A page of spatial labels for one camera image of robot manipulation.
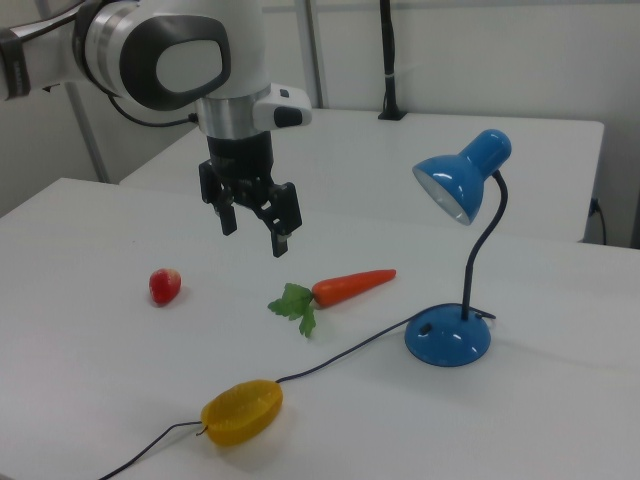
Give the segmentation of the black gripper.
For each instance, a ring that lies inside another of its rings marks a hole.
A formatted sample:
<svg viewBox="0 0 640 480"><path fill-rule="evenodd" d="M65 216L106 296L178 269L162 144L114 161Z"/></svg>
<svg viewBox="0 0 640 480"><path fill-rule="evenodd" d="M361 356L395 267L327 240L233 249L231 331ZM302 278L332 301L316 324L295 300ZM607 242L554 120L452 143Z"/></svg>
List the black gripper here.
<svg viewBox="0 0 640 480"><path fill-rule="evenodd" d="M211 205L224 236L237 230L233 201L251 210L271 235L272 254L288 251L288 239L302 226L296 187L274 184L271 177L273 150L270 132L244 139L207 138L210 160L199 167L202 201Z"/></svg>

